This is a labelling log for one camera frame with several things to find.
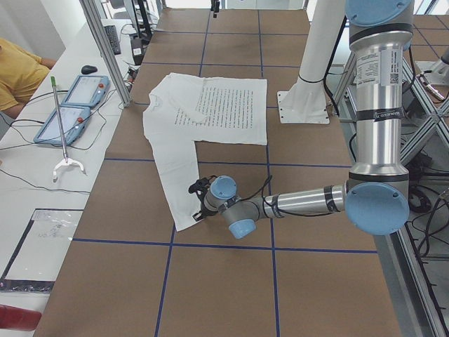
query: person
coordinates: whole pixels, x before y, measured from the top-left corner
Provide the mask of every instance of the person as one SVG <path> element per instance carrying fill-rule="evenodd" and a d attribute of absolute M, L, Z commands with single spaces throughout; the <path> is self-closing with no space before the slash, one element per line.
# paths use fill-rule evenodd
<path fill-rule="evenodd" d="M 0 38 L 0 111 L 16 119 L 55 63 Z"/>

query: white desk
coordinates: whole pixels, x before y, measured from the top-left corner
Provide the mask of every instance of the white desk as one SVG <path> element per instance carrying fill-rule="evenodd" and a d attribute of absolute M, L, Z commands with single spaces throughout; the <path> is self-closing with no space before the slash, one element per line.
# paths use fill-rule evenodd
<path fill-rule="evenodd" d="M 129 20 L 104 20 L 104 25 L 116 25 L 117 34 Z M 124 27 L 123 33 L 131 33 L 131 26 Z M 128 71 L 128 63 L 133 64 L 130 50 L 130 40 L 122 34 L 121 54 L 116 56 L 122 75 Z M 94 65 L 98 68 L 95 74 L 108 75 L 106 64 L 100 57 L 100 52 L 92 37 L 88 25 L 84 25 L 75 40 L 62 54 L 61 58 L 51 70 L 50 75 L 56 78 L 58 89 L 67 90 L 84 65 Z M 50 75 L 43 81 L 33 97 L 52 91 Z M 111 82 L 109 91 L 114 90 Z M 37 119 L 45 121 L 54 109 L 53 95 L 39 98 L 28 104 L 18 119 Z M 77 167 L 62 168 L 58 170 L 58 181 L 53 183 L 53 169 L 62 160 L 62 149 L 49 145 L 29 145 L 9 150 L 0 150 L 0 166 L 4 171 L 20 176 L 29 182 L 52 189 L 85 190 L 91 191 L 97 177 L 105 150 L 114 134 L 114 130 L 121 114 L 121 101 L 115 93 L 100 109 L 107 120 L 100 136 L 89 150 L 75 150 L 69 148 L 69 156 L 79 160 L 86 167 L 87 175 Z M 77 147 L 88 147 L 95 139 L 103 119 L 94 114 L 83 135 L 73 144 Z M 17 122 L 14 124 L 24 137 L 32 141 L 40 124 L 30 122 Z M 25 144 L 19 134 L 10 128 L 0 141 L 0 148 Z M 47 192 L 36 190 L 24 182 L 6 176 L 0 172 L 0 274 L 3 273 L 11 254 L 14 252 L 28 221 L 36 208 L 52 209 L 83 209 L 88 195 L 66 192 Z M 36 293 L 0 293 L 0 304 L 13 305 L 43 312 L 48 295 Z M 0 337 L 32 336 L 32 332 L 9 331 L 0 329 Z"/>

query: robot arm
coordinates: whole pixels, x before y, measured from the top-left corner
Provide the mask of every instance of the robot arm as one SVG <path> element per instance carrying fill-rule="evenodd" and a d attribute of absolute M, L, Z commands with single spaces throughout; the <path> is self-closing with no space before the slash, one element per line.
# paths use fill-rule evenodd
<path fill-rule="evenodd" d="M 413 1 L 347 0 L 350 49 L 357 59 L 357 162 L 343 185 L 242 199 L 227 176 L 204 178 L 201 220 L 220 213 L 238 239 L 261 218 L 321 216 L 345 210 L 363 231 L 385 235 L 408 219 L 408 171 L 400 162 L 402 55 L 413 35 Z"/>

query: red cylinder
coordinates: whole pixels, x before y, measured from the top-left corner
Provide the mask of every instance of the red cylinder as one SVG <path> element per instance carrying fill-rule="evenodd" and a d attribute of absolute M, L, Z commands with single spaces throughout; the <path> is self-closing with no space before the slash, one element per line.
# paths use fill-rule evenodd
<path fill-rule="evenodd" d="M 0 329 L 33 331 L 41 316 L 38 311 L 0 304 Z"/>

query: black computer mouse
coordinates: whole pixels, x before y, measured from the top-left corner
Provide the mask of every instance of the black computer mouse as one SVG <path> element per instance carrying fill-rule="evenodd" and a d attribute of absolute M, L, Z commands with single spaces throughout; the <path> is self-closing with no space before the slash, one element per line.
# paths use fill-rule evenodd
<path fill-rule="evenodd" d="M 89 75 L 92 74 L 93 72 L 96 72 L 98 69 L 97 67 L 94 67 L 93 65 L 85 65 L 84 67 L 81 68 L 81 73 L 83 75 Z"/>

